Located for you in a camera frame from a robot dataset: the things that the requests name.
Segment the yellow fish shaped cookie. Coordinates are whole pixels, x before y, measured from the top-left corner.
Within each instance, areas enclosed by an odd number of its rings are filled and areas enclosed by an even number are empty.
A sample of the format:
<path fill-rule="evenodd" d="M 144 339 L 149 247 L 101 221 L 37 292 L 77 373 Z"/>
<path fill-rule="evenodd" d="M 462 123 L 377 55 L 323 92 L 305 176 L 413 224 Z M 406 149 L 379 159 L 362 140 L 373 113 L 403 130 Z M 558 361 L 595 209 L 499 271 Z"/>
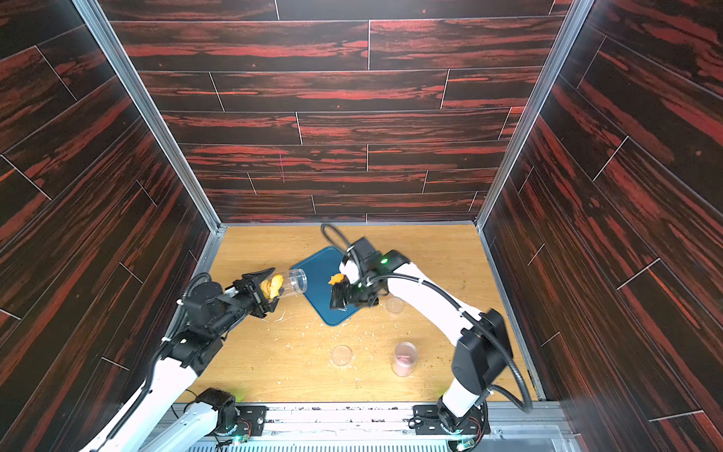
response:
<path fill-rule="evenodd" d="M 346 279 L 346 276 L 344 274 L 337 273 L 329 279 L 329 285 L 335 286 L 335 284 L 340 284 L 340 283 L 344 282 L 345 279 Z"/>

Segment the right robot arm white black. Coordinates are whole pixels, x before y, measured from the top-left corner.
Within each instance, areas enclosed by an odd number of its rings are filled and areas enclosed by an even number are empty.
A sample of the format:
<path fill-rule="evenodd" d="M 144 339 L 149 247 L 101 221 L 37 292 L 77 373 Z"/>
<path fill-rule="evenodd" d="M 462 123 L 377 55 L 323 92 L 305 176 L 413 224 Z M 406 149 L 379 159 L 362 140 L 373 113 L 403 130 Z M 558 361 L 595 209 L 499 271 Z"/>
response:
<path fill-rule="evenodd" d="M 395 250 L 384 255 L 373 252 L 365 259 L 348 253 L 329 285 L 333 310 L 371 307 L 386 291 L 427 318 L 455 347 L 454 380 L 437 402 L 447 431 L 459 431 L 491 392 L 506 397 L 526 414 L 532 411 L 530 392 L 514 363 L 506 324 L 497 311 L 483 313 L 453 297 Z"/>

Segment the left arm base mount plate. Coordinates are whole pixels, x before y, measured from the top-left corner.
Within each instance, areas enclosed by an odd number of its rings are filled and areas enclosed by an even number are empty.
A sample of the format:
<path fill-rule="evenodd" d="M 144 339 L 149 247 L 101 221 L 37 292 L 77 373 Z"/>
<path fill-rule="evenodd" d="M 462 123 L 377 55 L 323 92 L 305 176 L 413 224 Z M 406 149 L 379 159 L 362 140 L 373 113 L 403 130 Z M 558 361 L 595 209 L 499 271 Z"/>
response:
<path fill-rule="evenodd" d="M 267 421 L 267 406 L 264 405 L 235 405 L 217 409 L 212 408 L 212 431 L 207 431 L 205 437 L 218 437 L 231 439 L 232 437 L 248 438 L 261 437 Z"/>

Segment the clear jar with yellow cookies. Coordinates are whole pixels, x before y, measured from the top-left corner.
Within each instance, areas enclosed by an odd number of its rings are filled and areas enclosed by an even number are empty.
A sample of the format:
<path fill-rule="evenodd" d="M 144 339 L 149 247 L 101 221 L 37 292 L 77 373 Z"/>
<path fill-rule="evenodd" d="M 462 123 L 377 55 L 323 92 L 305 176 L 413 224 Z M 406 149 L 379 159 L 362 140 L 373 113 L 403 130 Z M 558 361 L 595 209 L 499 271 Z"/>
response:
<path fill-rule="evenodd" d="M 308 280 L 303 269 L 288 269 L 284 272 L 276 271 L 275 274 L 282 274 L 282 276 L 284 276 L 284 291 L 278 299 L 297 297 L 306 292 Z"/>

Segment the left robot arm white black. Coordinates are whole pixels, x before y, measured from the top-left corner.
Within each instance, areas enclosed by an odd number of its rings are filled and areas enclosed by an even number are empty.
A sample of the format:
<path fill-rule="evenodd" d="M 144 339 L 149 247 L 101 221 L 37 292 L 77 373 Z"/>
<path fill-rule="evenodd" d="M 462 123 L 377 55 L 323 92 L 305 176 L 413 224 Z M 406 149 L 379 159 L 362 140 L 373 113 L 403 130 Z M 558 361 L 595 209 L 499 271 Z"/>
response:
<path fill-rule="evenodd" d="M 248 316 L 274 312 L 287 281 L 273 267 L 246 273 L 228 288 L 207 272 L 194 276 L 178 301 L 186 323 L 156 350 L 139 390 L 83 449 L 139 451 L 173 402 L 213 361 L 225 335 Z"/>

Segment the clear jar lid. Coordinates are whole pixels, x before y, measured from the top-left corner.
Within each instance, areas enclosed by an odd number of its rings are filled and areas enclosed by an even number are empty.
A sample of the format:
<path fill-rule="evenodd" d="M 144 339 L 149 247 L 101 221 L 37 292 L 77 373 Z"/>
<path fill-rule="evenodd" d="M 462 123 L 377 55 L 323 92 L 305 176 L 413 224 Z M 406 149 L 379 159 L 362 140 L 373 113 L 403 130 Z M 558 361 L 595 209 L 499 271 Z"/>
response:
<path fill-rule="evenodd" d="M 334 365 L 343 367 L 348 365 L 353 358 L 350 347 L 345 345 L 336 346 L 331 350 L 331 361 Z"/>
<path fill-rule="evenodd" d="M 398 316 L 405 310 L 406 302 L 402 301 L 402 299 L 392 297 L 386 299 L 385 307 L 391 315 Z"/>

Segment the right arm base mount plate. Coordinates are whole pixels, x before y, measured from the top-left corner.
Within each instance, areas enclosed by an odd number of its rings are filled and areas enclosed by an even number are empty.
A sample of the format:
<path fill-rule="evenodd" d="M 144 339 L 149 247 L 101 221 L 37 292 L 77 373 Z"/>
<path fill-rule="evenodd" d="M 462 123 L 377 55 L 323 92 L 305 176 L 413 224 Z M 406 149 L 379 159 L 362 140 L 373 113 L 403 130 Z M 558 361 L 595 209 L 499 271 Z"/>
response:
<path fill-rule="evenodd" d="M 438 404 L 419 404 L 412 407 L 408 427 L 417 435 L 478 435 L 491 432 L 485 412 L 472 406 L 464 416 L 455 416 Z"/>

